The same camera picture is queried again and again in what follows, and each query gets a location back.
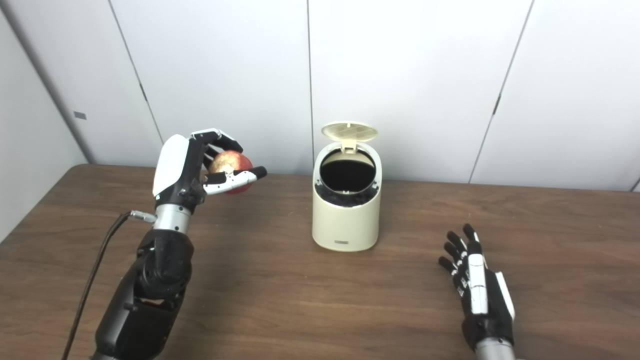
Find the cream trash can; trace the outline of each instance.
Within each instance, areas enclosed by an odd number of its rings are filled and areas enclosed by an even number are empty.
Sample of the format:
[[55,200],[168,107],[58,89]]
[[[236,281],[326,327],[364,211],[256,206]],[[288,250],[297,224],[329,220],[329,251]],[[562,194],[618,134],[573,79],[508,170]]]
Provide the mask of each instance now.
[[378,240],[382,166],[363,142],[378,132],[358,122],[333,122],[322,133],[336,142],[320,151],[314,166],[313,238],[330,250],[366,250]]

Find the black cable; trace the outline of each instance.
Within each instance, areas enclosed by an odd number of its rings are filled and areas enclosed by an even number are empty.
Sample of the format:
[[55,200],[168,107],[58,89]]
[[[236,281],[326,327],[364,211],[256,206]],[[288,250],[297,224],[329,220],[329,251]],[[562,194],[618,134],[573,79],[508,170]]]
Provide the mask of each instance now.
[[109,240],[118,230],[118,228],[127,221],[131,215],[131,211],[128,211],[124,214],[121,214],[118,220],[116,220],[113,225],[107,231],[107,234],[104,236],[104,240],[102,241],[102,245],[100,245],[100,249],[98,250],[98,256],[95,259],[95,263],[93,264],[93,268],[89,273],[89,279],[86,281],[86,285],[84,286],[84,291],[82,292],[82,296],[80,297],[80,303],[78,304],[78,309],[76,310],[76,318],[74,319],[73,325],[71,325],[71,331],[69,332],[69,337],[67,338],[67,346],[65,346],[65,351],[62,353],[62,360],[67,360],[69,357],[69,352],[71,351],[71,344],[74,342],[74,338],[76,336],[76,331],[78,329],[78,325],[80,324],[80,317],[82,316],[82,312],[84,310],[84,303],[86,302],[86,298],[89,295],[89,290],[91,289],[91,285],[93,284],[93,279],[95,278],[95,274],[98,272],[98,267],[100,267],[100,262],[102,261],[102,257],[104,256],[104,251],[107,249],[107,245],[109,244]]

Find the wooden table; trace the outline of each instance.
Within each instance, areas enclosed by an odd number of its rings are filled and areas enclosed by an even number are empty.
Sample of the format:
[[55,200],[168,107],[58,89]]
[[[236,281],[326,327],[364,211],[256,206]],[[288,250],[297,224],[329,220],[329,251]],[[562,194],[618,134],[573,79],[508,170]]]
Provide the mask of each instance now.
[[[154,169],[71,169],[0,245],[0,358],[58,359],[117,214],[152,211]],[[516,306],[528,360],[640,357],[640,194],[385,181],[380,239],[343,254],[310,236],[311,180],[269,175],[192,218],[193,278],[159,359],[474,359],[436,261],[448,230],[479,231]],[[93,334],[148,224],[119,230],[72,359]]]

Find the trash can lid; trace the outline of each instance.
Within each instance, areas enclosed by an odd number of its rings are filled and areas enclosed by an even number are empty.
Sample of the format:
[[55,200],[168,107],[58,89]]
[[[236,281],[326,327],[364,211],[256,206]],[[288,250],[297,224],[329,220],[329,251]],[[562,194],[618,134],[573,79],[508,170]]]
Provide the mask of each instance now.
[[322,134],[338,142],[368,142],[378,135],[378,130],[361,122],[331,122],[322,128]]

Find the red apple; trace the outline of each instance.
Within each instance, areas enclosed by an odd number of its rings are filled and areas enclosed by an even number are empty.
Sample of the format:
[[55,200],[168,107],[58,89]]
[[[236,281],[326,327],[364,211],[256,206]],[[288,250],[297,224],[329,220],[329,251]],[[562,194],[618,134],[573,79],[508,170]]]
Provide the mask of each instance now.
[[[209,165],[209,172],[226,172],[231,173],[235,170],[246,170],[252,168],[251,161],[246,156],[233,150],[225,150],[213,159]],[[247,191],[251,184],[240,186],[233,190],[227,191],[229,194],[236,194]]]

